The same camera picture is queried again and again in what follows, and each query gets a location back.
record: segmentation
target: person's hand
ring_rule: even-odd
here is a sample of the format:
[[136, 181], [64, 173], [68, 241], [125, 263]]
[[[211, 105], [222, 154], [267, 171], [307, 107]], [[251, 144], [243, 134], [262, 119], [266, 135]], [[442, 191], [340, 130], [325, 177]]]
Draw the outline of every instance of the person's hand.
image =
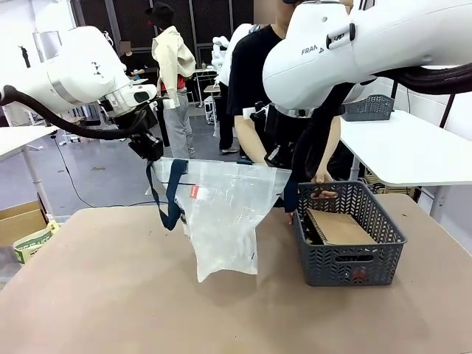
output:
[[288, 219], [288, 225], [293, 225], [294, 224], [294, 214], [292, 212], [286, 212]]
[[[316, 184], [330, 183], [333, 181], [333, 177], [331, 177], [331, 174], [327, 171], [327, 168], [320, 166], [316, 172], [316, 175], [311, 181]], [[337, 196], [338, 193], [336, 192], [323, 190], [320, 195], [312, 194], [311, 198], [336, 198]]]

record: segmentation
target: cardboard box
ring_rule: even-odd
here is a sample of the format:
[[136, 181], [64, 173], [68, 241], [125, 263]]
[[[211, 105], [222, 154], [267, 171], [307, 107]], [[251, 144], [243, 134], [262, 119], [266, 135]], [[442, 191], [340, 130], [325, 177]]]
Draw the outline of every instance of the cardboard box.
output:
[[45, 229], [46, 218], [38, 201], [0, 211], [0, 247], [9, 247], [17, 240]]

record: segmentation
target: person's arm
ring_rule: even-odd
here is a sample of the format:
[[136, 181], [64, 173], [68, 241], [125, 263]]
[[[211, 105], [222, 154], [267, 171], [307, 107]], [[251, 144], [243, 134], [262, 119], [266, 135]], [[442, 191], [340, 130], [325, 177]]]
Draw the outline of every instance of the person's arm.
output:
[[243, 109], [256, 104], [252, 82], [246, 66], [251, 63], [243, 42], [240, 42], [232, 55], [231, 74], [229, 76], [228, 114], [235, 116], [237, 138], [244, 152], [255, 164], [266, 164], [266, 149], [257, 135], [254, 122], [243, 118]]
[[259, 135], [257, 135], [254, 122], [250, 119], [244, 119], [243, 116], [236, 116], [235, 127], [239, 143], [247, 156], [255, 164], [267, 164], [264, 159], [267, 152], [260, 141]]
[[329, 163], [331, 156], [338, 147], [339, 140], [341, 140], [341, 117], [337, 116], [333, 118], [331, 122], [330, 135], [327, 139], [326, 148], [321, 163], [319, 164], [318, 171], [313, 177], [313, 182], [326, 183], [331, 182], [333, 179], [327, 170], [327, 164]]

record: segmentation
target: white shirt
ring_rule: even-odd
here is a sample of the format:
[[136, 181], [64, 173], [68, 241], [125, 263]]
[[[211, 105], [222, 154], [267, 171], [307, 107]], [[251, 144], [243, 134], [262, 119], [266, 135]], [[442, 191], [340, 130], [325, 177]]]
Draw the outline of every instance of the white shirt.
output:
[[180, 106], [177, 95], [177, 76], [191, 77], [195, 72], [195, 58], [184, 44], [174, 26], [167, 28], [153, 40], [153, 58], [159, 63], [159, 78], [171, 101], [168, 108]]
[[236, 44], [238, 44], [241, 39], [249, 34], [249, 31], [251, 31], [252, 27], [254, 27], [252, 24], [241, 24], [233, 33], [231, 41], [228, 45], [228, 49], [226, 50], [226, 54], [224, 55], [224, 62], [220, 70], [218, 82], [229, 86], [229, 75], [231, 74], [233, 51], [235, 50]]

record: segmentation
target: cardboard piece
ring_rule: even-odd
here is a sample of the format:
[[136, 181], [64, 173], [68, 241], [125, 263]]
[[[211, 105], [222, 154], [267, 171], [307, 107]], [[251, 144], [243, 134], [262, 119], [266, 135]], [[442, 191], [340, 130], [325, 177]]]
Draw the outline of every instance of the cardboard piece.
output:
[[46, 227], [39, 202], [32, 201], [0, 211], [0, 247], [11, 246], [15, 241]]
[[308, 209], [308, 216], [325, 245], [374, 245], [376, 242], [352, 216]]
[[53, 235], [52, 230], [49, 226], [44, 229], [37, 231], [29, 236], [26, 236], [13, 244], [15, 249], [16, 257], [21, 264], [25, 264], [31, 260], [40, 248], [50, 239]]

